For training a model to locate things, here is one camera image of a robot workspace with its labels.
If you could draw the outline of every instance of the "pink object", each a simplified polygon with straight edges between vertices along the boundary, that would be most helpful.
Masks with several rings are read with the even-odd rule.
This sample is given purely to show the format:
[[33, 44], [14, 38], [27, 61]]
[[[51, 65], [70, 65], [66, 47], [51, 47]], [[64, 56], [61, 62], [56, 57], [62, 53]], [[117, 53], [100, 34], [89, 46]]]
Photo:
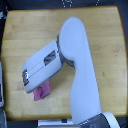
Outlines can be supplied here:
[[49, 87], [49, 81], [47, 80], [33, 91], [34, 101], [39, 100], [40, 98], [48, 95], [49, 93], [50, 93], [50, 87]]

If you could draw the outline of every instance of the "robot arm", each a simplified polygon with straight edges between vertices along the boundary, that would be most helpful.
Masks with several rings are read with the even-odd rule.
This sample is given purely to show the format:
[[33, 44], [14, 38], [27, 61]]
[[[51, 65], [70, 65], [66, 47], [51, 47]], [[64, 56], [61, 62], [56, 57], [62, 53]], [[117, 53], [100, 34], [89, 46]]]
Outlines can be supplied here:
[[76, 17], [64, 22], [58, 43], [52, 41], [25, 62], [22, 74], [26, 92], [32, 92], [58, 72], [64, 62], [75, 68], [70, 110], [73, 123], [80, 124], [99, 115], [101, 108], [85, 28]]

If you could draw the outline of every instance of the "wooden surface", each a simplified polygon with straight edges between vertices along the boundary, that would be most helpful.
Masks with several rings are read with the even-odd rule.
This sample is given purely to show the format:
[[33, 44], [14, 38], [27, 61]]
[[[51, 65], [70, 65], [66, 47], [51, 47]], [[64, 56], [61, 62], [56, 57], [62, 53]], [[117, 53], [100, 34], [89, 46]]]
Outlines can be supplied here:
[[126, 48], [118, 9], [95, 7], [8, 13], [1, 57], [7, 119], [71, 117], [69, 91], [74, 69], [65, 64], [60, 72], [50, 78], [51, 94], [37, 102], [34, 102], [33, 93], [25, 93], [21, 73], [24, 62], [56, 39], [63, 22], [70, 16], [80, 18], [86, 28], [102, 112], [126, 115]]

